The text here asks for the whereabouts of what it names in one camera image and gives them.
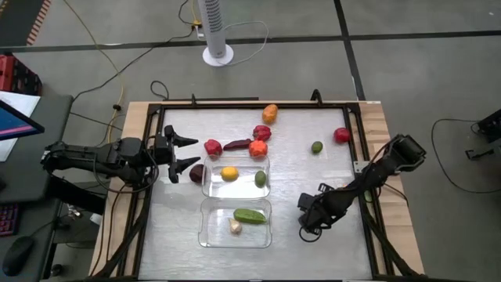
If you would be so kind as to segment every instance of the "floor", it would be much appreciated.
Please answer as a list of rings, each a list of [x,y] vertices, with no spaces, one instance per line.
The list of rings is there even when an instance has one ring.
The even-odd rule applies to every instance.
[[[162,42],[188,33],[177,18],[181,0],[70,3],[99,43]],[[202,62],[202,46],[156,49],[124,72],[124,105],[158,99],[149,89],[155,79],[168,86],[171,98],[194,93],[197,97],[307,99],[313,89],[319,89],[324,99],[380,100],[391,133],[410,134],[428,152],[418,170],[402,175],[426,273],[457,280],[501,280],[501,193],[466,193],[452,186],[431,145],[435,120],[481,119],[501,105],[499,1],[222,0],[222,6],[226,23],[263,20],[275,41],[270,40],[252,60],[221,69]],[[188,7],[182,15],[191,19]],[[235,28],[228,36],[262,38],[264,34],[257,25]],[[309,38],[292,42],[299,36]],[[289,39],[279,42],[280,37]],[[185,41],[196,42],[196,38]],[[53,1],[34,43],[40,52],[16,56],[41,75],[46,95],[75,96],[101,84],[114,70],[97,51],[63,52],[57,46],[77,49],[76,45],[91,44],[64,2]],[[50,52],[42,52],[45,46]],[[259,46],[234,45],[236,59]],[[107,53],[123,67],[144,50]],[[109,121],[118,95],[119,83],[113,80],[82,96],[73,112]],[[94,144],[104,131],[101,125],[71,116],[64,141]],[[466,149],[482,142],[468,123],[444,122],[436,128],[435,143],[447,172],[469,190],[493,190],[501,180],[498,160],[465,158]],[[72,181],[92,180],[90,174],[80,172],[65,175]],[[80,256],[77,263],[84,271],[67,274],[79,278],[85,275],[91,255],[67,249],[56,258]]]

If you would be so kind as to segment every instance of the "keyboard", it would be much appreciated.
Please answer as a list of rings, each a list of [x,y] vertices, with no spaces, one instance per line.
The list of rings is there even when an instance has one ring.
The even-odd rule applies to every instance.
[[[17,233],[19,206],[17,204],[0,205],[0,236],[12,236]]]

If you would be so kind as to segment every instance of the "yellow cable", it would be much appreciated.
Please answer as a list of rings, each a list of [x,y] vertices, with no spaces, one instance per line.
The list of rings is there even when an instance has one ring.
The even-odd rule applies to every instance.
[[[78,20],[80,20],[81,25],[84,26],[84,28],[87,31],[88,35],[91,37],[92,41],[94,42],[94,45],[96,46],[96,49],[98,51],[100,51],[108,59],[108,61],[111,63],[111,65],[113,66],[113,68],[117,72],[117,76],[118,76],[118,79],[120,80],[120,86],[121,86],[120,98],[118,98],[117,105],[120,106],[121,103],[122,103],[122,99],[124,98],[124,81],[122,80],[122,76],[120,74],[120,71],[118,70],[117,66],[115,66],[115,63],[111,60],[111,58],[109,58],[108,55],[103,50],[101,50],[101,48],[98,46],[98,44],[96,42],[96,39],[92,35],[91,31],[85,25],[84,21],[80,18],[80,16],[78,15],[78,13],[73,9],[73,7],[71,7],[70,3],[68,3],[67,0],[63,0],[63,1],[66,3],[66,5],[68,6],[68,8],[70,8],[71,12],[73,12],[73,14],[78,18]],[[113,131],[113,127],[111,127],[111,125],[113,125],[115,117],[117,116],[117,113],[118,113],[117,110],[113,111],[113,116],[111,117],[112,120],[110,122],[110,125],[108,126],[108,133],[107,133],[107,135],[108,135],[108,137],[107,137],[108,138],[108,143],[111,143],[111,132]]]
[[[196,14],[195,14],[195,1],[196,0],[192,0],[191,1],[191,14],[193,15],[193,24],[194,25],[201,25],[202,22],[199,21],[197,18],[196,18]]]

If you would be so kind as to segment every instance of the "red apple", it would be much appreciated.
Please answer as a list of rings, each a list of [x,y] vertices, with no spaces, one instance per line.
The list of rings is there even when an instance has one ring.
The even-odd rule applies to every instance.
[[[338,128],[334,132],[334,141],[342,144],[350,141],[350,132],[346,128]]]

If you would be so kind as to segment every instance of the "computer mouse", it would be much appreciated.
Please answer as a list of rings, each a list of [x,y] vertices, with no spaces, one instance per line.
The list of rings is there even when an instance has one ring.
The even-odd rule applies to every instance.
[[[33,245],[33,238],[27,236],[14,241],[3,258],[2,270],[6,276],[15,276],[23,269]]]

